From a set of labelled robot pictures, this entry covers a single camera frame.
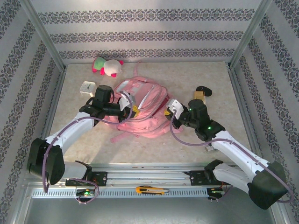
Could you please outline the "white green pink plush toy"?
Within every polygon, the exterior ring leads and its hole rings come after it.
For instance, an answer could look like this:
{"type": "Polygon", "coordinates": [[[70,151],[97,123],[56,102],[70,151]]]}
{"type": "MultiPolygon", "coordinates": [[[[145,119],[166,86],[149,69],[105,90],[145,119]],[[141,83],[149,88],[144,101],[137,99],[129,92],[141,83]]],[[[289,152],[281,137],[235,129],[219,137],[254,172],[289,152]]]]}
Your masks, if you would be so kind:
{"type": "Polygon", "coordinates": [[[117,77],[121,73],[122,65],[124,62],[122,60],[105,60],[102,57],[97,57],[92,64],[92,72],[99,72],[101,75],[107,75],[109,77],[117,77]]]}

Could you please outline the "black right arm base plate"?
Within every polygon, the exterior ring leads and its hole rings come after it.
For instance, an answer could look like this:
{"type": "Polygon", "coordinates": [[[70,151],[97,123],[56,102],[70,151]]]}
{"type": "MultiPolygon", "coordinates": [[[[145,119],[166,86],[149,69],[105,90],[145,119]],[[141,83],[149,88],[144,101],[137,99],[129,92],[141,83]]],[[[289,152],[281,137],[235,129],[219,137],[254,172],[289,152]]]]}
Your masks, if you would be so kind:
{"type": "Polygon", "coordinates": [[[189,176],[190,183],[192,186],[222,186],[228,185],[226,182],[221,182],[216,179],[212,171],[205,170],[194,170],[184,172],[185,175],[189,176]]]}

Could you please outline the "aluminium mounting rail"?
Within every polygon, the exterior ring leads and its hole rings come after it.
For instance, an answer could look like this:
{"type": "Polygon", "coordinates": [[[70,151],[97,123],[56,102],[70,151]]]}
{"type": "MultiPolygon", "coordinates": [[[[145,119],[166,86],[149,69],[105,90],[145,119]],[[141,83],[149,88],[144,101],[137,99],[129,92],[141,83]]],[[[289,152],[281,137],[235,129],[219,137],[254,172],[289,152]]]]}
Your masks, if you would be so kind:
{"type": "Polygon", "coordinates": [[[91,164],[92,171],[107,172],[99,181],[107,187],[152,186],[182,188],[191,186],[190,171],[203,171],[207,163],[111,163],[91,164]]]}

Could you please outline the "aluminium side rail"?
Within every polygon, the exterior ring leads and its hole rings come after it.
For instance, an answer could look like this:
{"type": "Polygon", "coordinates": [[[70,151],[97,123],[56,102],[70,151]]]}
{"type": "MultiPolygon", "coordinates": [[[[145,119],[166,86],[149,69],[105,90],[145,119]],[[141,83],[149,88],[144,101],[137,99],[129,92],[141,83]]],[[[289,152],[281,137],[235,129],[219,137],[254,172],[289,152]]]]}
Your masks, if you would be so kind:
{"type": "Polygon", "coordinates": [[[230,78],[230,81],[232,84],[232,88],[234,90],[234,94],[235,94],[235,98],[236,98],[236,101],[237,101],[237,104],[239,107],[239,111],[241,113],[241,118],[242,118],[242,121],[243,121],[243,124],[245,127],[245,131],[246,131],[246,135],[247,135],[247,138],[249,141],[250,148],[251,148],[252,152],[254,152],[255,154],[257,154],[260,157],[263,157],[261,150],[260,150],[260,145],[255,136],[255,132],[254,132],[251,120],[250,120],[249,113],[247,111],[246,102],[243,98],[242,91],[241,91],[240,85],[237,80],[237,76],[236,76],[235,72],[230,68],[229,63],[226,63],[226,68],[227,68],[228,75],[229,75],[229,78],[230,78]]]}
{"type": "Polygon", "coordinates": [[[59,77],[57,79],[56,85],[55,85],[55,89],[53,92],[53,95],[51,97],[51,101],[49,104],[49,108],[47,110],[47,114],[46,114],[46,118],[44,121],[44,125],[43,125],[43,129],[41,134],[38,136],[38,138],[40,139],[44,139],[46,136],[49,135],[52,124],[53,124],[53,120],[54,120],[54,116],[55,116],[55,112],[57,109],[57,105],[58,105],[58,101],[59,101],[59,97],[61,94],[61,90],[63,87],[63,82],[65,79],[65,75],[66,75],[67,69],[64,69],[63,71],[60,72],[59,77]]]}

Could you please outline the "white square alarm clock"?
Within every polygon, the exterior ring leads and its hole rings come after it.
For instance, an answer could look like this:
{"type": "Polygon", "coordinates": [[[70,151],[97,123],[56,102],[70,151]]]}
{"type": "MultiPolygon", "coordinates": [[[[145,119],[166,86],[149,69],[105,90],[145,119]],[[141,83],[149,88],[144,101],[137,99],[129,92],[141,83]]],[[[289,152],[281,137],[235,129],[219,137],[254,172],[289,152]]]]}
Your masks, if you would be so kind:
{"type": "Polygon", "coordinates": [[[79,89],[79,92],[84,95],[89,95],[90,97],[94,97],[97,85],[95,82],[84,81],[79,89]]]}

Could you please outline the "black oval object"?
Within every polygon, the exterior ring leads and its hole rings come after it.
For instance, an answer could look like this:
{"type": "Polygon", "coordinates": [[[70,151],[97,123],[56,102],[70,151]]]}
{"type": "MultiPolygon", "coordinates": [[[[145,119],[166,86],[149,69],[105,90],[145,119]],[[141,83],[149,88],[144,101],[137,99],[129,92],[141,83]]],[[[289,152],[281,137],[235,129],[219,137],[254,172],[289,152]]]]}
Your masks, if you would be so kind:
{"type": "Polygon", "coordinates": [[[206,97],[210,97],[212,95],[212,90],[205,86],[198,86],[196,91],[202,91],[206,97]]]}

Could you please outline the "small circuit board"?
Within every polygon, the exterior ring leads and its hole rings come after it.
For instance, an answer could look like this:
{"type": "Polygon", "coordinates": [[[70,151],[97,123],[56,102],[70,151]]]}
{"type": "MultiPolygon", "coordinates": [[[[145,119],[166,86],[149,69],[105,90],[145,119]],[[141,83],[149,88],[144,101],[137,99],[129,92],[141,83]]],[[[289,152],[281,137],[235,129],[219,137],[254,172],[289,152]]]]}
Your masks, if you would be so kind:
{"type": "Polygon", "coordinates": [[[208,200],[218,202],[225,194],[223,188],[207,188],[208,200]]]}
{"type": "Polygon", "coordinates": [[[94,189],[78,189],[76,191],[76,197],[92,197],[95,196],[96,191],[94,189]]]}

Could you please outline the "pink backpack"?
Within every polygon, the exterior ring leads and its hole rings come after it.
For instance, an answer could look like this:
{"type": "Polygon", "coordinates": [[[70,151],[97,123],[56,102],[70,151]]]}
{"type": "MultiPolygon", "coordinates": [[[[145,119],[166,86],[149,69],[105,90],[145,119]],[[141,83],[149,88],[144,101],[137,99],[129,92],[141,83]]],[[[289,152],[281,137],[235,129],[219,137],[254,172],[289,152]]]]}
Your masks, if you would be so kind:
{"type": "Polygon", "coordinates": [[[156,138],[170,131],[170,121],[164,115],[166,104],[171,98],[168,90],[153,79],[138,76],[137,68],[132,78],[125,79],[114,88],[114,103],[121,97],[120,91],[126,91],[135,97],[134,105],[140,113],[123,124],[111,125],[123,132],[111,138],[112,143],[130,135],[156,138]]]}

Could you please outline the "yellow utility knife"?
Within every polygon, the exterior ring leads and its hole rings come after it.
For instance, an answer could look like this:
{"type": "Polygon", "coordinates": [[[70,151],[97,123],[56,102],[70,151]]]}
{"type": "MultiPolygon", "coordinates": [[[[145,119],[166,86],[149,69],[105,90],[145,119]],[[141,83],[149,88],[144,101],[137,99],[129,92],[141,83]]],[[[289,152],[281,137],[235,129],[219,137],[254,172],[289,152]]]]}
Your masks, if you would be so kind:
{"type": "Polygon", "coordinates": [[[170,190],[165,188],[157,188],[152,186],[138,186],[136,187],[136,192],[138,194],[147,194],[147,195],[165,195],[170,192],[170,190]]]}

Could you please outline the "aluminium frame post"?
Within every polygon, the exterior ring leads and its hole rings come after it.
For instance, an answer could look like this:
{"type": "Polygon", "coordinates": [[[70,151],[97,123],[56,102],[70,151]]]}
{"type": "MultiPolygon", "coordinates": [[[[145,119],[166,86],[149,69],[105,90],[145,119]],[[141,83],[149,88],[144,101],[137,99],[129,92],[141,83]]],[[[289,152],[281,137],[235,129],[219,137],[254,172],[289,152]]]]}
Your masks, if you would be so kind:
{"type": "Polygon", "coordinates": [[[47,32],[42,20],[39,17],[36,9],[34,8],[31,0],[19,0],[21,6],[26,12],[27,16],[34,25],[36,31],[38,32],[41,40],[44,42],[46,48],[48,49],[51,57],[54,59],[56,65],[60,70],[64,70],[66,65],[64,64],[58,50],[56,49],[54,42],[52,41],[49,33],[47,32]]]}
{"type": "Polygon", "coordinates": [[[273,0],[261,0],[257,10],[255,11],[252,20],[250,21],[249,26],[247,27],[244,35],[241,38],[240,43],[238,44],[231,60],[227,63],[229,69],[233,69],[237,62],[239,61],[240,57],[242,56],[245,48],[247,47],[248,43],[250,42],[255,30],[257,29],[259,23],[261,22],[262,18],[264,17],[265,13],[267,12],[270,4],[273,0]]]}

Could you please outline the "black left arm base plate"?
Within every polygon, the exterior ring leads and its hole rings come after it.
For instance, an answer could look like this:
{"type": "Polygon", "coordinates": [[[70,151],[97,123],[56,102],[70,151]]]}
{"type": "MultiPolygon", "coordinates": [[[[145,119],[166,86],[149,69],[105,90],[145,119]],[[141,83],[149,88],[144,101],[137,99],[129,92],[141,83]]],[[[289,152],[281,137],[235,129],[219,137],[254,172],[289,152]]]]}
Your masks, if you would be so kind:
{"type": "MultiPolygon", "coordinates": [[[[97,184],[99,187],[105,187],[107,184],[107,172],[90,172],[84,180],[93,182],[97,184]]],[[[65,181],[66,187],[92,187],[93,184],[86,183],[86,182],[80,182],[76,180],[66,180],[65,181]]]]}

